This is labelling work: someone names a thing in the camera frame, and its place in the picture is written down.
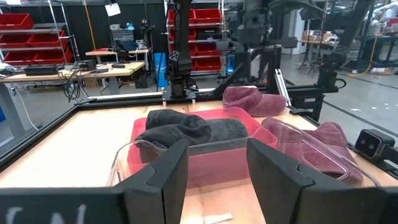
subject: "white wall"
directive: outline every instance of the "white wall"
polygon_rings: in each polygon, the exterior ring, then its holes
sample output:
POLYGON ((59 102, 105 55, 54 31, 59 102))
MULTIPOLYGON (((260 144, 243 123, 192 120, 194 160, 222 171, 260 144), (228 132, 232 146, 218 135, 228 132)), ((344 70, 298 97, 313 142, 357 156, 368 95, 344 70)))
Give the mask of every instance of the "white wall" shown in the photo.
MULTIPOLYGON (((299 12, 299 10, 290 11, 285 15, 283 37, 297 37, 297 40, 302 40, 305 21, 301 20, 299 12), (293 30, 294 21, 296 21, 295 30, 293 30)), ((305 47, 305 45, 302 46, 301 42, 298 42, 297 47, 293 49, 293 54, 297 55, 304 53, 305 47)), ((282 49, 282 54, 290 54, 290 49, 282 49)))

